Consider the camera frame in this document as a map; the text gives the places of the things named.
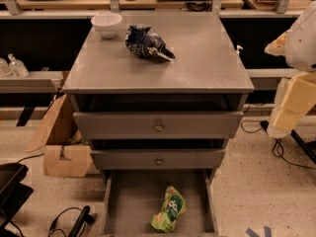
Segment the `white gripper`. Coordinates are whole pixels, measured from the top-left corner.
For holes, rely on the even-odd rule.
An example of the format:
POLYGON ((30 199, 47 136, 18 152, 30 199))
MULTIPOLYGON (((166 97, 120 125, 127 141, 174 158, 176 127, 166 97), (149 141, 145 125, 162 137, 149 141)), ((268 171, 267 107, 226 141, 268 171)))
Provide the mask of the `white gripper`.
MULTIPOLYGON (((265 47, 265 53, 285 56, 288 31, 282 33, 265 47)), ((300 120, 316 105, 316 74, 300 73, 287 85, 281 109, 273 108, 268 125, 268 135, 284 138, 295 129, 300 120)))

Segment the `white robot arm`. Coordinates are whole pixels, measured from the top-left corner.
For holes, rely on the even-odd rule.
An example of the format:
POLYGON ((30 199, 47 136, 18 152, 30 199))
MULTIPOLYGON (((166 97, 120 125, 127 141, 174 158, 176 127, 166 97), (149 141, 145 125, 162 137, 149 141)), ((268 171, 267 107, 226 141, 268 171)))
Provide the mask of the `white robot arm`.
POLYGON ((284 56, 286 64, 299 71, 290 79, 282 78, 276 88, 268 135, 283 138, 316 106, 316 1, 267 45, 265 53, 284 56))

